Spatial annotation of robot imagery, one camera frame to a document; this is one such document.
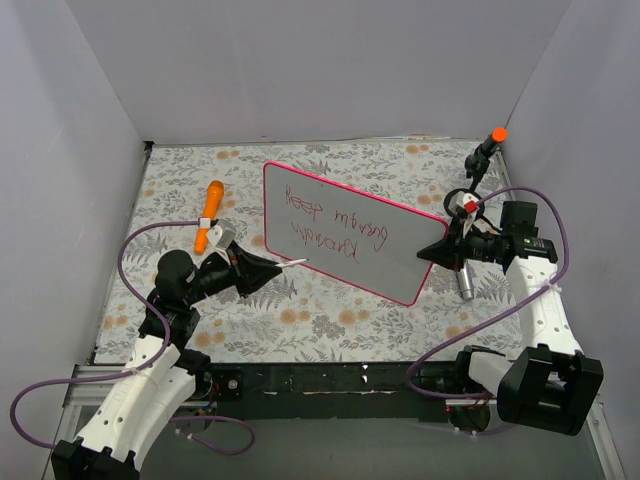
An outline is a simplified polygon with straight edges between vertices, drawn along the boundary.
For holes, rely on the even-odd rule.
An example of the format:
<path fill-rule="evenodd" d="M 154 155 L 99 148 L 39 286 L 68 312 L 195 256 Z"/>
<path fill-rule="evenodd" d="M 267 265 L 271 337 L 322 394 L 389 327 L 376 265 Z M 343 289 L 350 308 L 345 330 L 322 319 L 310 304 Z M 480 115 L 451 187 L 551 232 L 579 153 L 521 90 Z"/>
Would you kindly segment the red whiteboard marker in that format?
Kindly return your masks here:
<path fill-rule="evenodd" d="M 293 266 L 296 266 L 296 265 L 304 264 L 307 261 L 308 261 L 307 258 L 294 259 L 294 260 L 288 260 L 288 261 L 285 261 L 285 262 L 278 263 L 275 266 L 278 267 L 278 268 L 284 269 L 284 268 L 289 268 L 289 267 L 293 267 Z"/>

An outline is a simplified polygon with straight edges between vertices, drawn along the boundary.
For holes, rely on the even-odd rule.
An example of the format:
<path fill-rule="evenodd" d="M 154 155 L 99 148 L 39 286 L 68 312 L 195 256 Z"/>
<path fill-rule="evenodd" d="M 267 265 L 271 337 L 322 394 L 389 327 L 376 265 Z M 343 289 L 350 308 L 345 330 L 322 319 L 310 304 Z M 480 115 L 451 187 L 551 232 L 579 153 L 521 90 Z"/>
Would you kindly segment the pink framed whiteboard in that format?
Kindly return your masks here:
<path fill-rule="evenodd" d="M 263 166 L 264 240 L 275 255 L 404 306 L 431 270 L 440 217 L 277 162 Z"/>

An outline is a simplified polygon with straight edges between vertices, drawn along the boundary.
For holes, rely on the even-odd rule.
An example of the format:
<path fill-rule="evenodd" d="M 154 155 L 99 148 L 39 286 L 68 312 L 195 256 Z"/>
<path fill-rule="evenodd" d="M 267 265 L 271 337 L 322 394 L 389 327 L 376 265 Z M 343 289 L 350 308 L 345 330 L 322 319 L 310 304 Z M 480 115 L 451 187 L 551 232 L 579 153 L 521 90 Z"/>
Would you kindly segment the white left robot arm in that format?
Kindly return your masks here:
<path fill-rule="evenodd" d="M 76 437 L 57 443 L 51 456 L 55 478 L 139 478 L 146 455 L 180 404 L 212 390 L 209 356 L 186 346 L 200 319 L 195 304 L 229 288 L 247 297 L 281 272 L 278 262 L 236 242 L 201 265 L 182 250 L 162 255 L 123 375 Z"/>

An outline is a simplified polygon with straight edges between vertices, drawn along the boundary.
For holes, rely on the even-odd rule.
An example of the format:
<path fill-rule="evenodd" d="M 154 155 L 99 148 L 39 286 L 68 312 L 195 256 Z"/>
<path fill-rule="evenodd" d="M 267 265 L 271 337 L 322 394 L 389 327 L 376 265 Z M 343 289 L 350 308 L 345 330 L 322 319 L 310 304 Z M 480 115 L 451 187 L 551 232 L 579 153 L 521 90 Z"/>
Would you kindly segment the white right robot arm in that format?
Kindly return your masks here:
<path fill-rule="evenodd" d="M 516 301 L 522 350 L 510 360 L 486 347 L 465 347 L 456 357 L 453 387 L 464 397 L 495 398 L 505 422 L 575 436 L 604 371 L 600 361 L 584 354 L 569 326 L 556 249 L 538 235 L 536 204 L 505 202 L 498 233 L 473 226 L 478 208 L 474 200 L 453 207 L 447 236 L 417 256 L 454 271 L 467 260 L 501 266 Z"/>

